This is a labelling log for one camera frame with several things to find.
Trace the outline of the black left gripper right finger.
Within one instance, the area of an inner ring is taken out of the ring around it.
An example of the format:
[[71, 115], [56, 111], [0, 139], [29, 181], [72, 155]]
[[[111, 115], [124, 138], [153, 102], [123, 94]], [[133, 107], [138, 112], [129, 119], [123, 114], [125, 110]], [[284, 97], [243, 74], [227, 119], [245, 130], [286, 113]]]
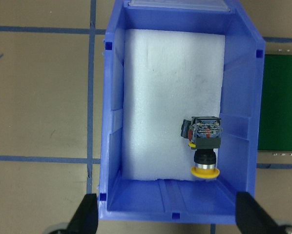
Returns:
[[236, 194], [235, 222], [242, 234], [277, 234], [279, 226], [248, 192]]

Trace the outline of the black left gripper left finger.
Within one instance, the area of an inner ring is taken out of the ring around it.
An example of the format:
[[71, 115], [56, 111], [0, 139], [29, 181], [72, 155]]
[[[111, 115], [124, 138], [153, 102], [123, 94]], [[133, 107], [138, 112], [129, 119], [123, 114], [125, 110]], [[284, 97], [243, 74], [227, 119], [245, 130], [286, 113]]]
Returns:
[[70, 220], [68, 234], [95, 234], [98, 229], [98, 203], [96, 194], [86, 194]]

